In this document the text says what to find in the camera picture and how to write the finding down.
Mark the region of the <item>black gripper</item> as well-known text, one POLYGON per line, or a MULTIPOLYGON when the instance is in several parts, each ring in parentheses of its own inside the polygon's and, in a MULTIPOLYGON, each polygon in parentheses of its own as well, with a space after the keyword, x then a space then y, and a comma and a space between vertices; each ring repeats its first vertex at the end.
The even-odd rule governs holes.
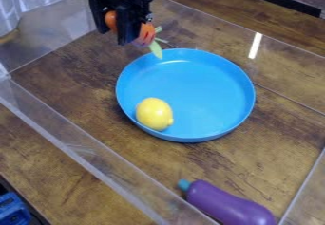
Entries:
POLYGON ((117 43, 124 46, 137 38, 141 23, 147 23, 141 10, 149 9, 152 0, 88 0, 89 10, 97 31, 105 34, 108 9, 116 12, 117 43))

